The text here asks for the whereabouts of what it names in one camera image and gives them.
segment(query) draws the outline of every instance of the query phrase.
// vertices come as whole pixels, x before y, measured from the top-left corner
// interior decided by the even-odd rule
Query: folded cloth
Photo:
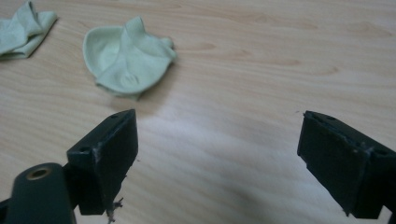
[[[96,83],[118,96],[138,95],[158,82],[177,54],[169,38],[146,33],[136,17],[122,26],[90,30],[83,43],[85,64]]]
[[[36,13],[30,1],[21,6],[11,20],[0,19],[0,60],[28,58],[56,19],[52,11]]]

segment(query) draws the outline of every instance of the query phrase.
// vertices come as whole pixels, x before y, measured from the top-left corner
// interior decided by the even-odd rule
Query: wooden surface
[[[0,0],[10,18],[22,0]],[[59,20],[27,60],[0,62],[0,200],[107,116],[135,108],[138,161],[118,224],[387,223],[346,217],[296,150],[305,110],[396,149],[394,0],[38,0]],[[94,84],[93,27],[142,16],[177,61],[138,102]],[[78,223],[106,223],[81,217]]]

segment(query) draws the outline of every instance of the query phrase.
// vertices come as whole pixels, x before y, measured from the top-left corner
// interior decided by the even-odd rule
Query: light wood tabletop
[[[1,0],[10,18],[23,0]],[[346,217],[297,156],[305,110],[396,149],[394,0],[37,0],[59,19],[29,59],[0,62],[0,201],[14,178],[107,116],[136,110],[139,154],[118,224],[387,223]],[[177,60],[138,101],[95,85],[91,28],[141,16]],[[78,223],[106,223],[82,217]]]

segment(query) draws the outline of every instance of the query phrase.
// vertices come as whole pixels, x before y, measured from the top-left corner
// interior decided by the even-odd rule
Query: green cloth
[[[21,6],[11,20],[0,19],[0,60],[28,58],[56,19],[52,11],[35,12],[30,1]]]
[[[118,96],[138,95],[158,82],[177,54],[169,38],[146,33],[136,17],[124,26],[90,30],[84,39],[84,60],[96,83]]]

